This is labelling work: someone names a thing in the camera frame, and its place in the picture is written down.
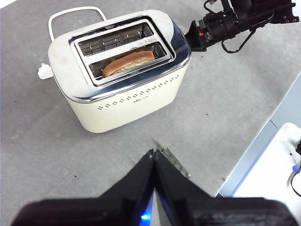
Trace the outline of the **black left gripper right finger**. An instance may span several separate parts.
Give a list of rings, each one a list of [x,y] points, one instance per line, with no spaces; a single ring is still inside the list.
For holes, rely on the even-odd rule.
[[[264,198],[214,198],[155,151],[155,188],[174,226],[295,226],[286,205]]]

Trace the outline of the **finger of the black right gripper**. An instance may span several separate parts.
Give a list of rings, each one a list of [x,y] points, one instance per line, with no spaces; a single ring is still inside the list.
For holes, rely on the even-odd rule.
[[[203,31],[197,26],[195,20],[190,24],[189,31],[185,38],[190,46],[191,51],[207,51],[207,41]]]

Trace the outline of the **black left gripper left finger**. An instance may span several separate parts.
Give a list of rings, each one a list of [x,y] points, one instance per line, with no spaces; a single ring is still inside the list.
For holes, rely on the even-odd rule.
[[[153,193],[154,150],[96,198],[46,199],[22,207],[14,226],[137,226]]]

